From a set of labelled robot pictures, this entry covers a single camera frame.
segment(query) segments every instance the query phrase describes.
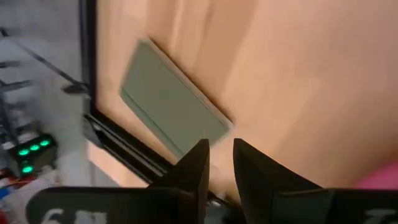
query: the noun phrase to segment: green sponge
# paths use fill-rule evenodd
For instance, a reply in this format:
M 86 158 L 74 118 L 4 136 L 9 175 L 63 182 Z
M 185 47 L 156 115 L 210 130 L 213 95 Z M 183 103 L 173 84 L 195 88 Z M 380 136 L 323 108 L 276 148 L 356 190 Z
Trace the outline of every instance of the green sponge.
M 216 142 L 232 125 L 149 40 L 139 42 L 120 96 L 179 158 L 200 139 Z

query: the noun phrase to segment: gray floor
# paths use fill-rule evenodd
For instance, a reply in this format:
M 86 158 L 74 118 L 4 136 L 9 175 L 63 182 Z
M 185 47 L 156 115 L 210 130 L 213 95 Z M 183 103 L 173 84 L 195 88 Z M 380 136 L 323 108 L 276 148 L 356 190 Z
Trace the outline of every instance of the gray floor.
M 0 26 L 10 38 L 0 39 L 0 61 L 18 60 L 22 66 L 0 70 L 5 82 L 32 80 L 37 117 L 59 142 L 58 166 L 65 185 L 115 185 L 86 157 L 81 130 L 82 100 L 60 89 L 62 77 L 27 55 L 14 43 L 39 54 L 77 80 L 80 74 L 77 0 L 0 0 Z

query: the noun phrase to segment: wire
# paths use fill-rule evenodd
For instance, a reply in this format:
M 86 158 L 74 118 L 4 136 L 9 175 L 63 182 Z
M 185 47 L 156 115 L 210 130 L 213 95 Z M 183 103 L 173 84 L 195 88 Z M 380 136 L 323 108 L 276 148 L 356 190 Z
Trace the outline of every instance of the wire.
M 18 46 L 19 48 L 21 48 L 24 52 L 26 52 L 27 54 L 32 56 L 34 59 L 36 59 L 39 62 L 41 62 L 42 64 L 44 64 L 47 68 L 51 69 L 53 72 L 55 72 L 58 75 L 60 75 L 62 78 L 68 80 L 70 83 L 72 83 L 72 84 L 79 83 L 78 81 L 73 79 L 70 75 L 66 74 L 64 71 L 62 71 L 58 67 L 56 67 L 55 65 L 51 64 L 49 61 L 47 61 L 46 59 L 44 59 L 40 55 L 36 54 L 33 50 L 23 46 L 22 44 L 16 42 L 15 40 L 10 40 L 10 41 L 13 44 L 15 44 L 16 46 Z
M 31 180 L 14 181 L 14 182 L 12 182 L 12 183 L 10 183 L 10 184 L 7 184 L 7 185 L 5 185 L 5 186 L 2 186 L 0 189 L 5 189 L 5 188 L 8 188 L 8 187 L 17 185 L 17 184 L 28 184 L 28 183 L 30 183 L 30 182 L 32 182 L 32 181 L 31 181 Z

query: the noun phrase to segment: wooden board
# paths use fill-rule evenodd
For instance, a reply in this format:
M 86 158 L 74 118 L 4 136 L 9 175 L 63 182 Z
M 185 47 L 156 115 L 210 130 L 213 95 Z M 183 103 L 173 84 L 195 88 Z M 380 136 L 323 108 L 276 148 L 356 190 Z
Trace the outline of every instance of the wooden board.
M 398 1 L 99 0 L 98 10 L 98 108 L 176 162 L 119 97 L 149 36 L 234 123 L 211 149 L 219 195 L 238 200 L 233 138 L 324 187 L 353 186 L 398 157 Z

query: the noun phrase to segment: black frame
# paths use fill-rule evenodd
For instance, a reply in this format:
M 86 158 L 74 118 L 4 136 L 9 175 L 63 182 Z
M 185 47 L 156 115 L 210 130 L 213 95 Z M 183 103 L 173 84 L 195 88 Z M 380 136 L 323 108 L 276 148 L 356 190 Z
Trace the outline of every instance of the black frame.
M 173 165 L 117 125 L 96 107 L 96 0 L 80 0 L 80 50 L 83 83 L 88 85 L 84 99 L 85 119 L 101 137 L 101 147 L 119 162 L 151 183 Z

